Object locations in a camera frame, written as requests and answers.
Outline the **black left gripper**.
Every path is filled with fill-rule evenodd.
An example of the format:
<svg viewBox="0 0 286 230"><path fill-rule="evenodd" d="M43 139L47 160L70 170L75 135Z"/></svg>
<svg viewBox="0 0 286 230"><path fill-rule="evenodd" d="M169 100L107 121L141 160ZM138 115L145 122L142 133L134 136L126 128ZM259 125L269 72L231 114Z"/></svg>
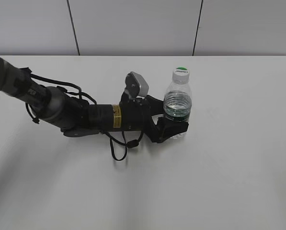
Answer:
<svg viewBox="0 0 286 230"><path fill-rule="evenodd" d="M164 114L163 101L150 95L144 98L131 99L126 92L122 93L119 102L121 125L114 131L143 131L152 143L163 143L167 139L184 133L189 127L188 122L172 121L159 117L155 124L152 115Z"/></svg>

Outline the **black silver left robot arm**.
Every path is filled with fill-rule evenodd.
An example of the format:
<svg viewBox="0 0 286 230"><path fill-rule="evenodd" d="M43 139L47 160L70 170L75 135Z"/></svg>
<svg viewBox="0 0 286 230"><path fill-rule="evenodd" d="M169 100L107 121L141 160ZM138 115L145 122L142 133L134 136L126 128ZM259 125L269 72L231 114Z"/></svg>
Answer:
<svg viewBox="0 0 286 230"><path fill-rule="evenodd" d="M135 72L127 74L117 105L98 104L82 91L68 92L68 82L50 80L46 87L39 80L29 68L14 67L0 58L0 92L25 102L35 122L50 123L66 137L139 131L152 142L162 143L189 126L186 121L165 118L163 101L148 95L148 84Z"/></svg>

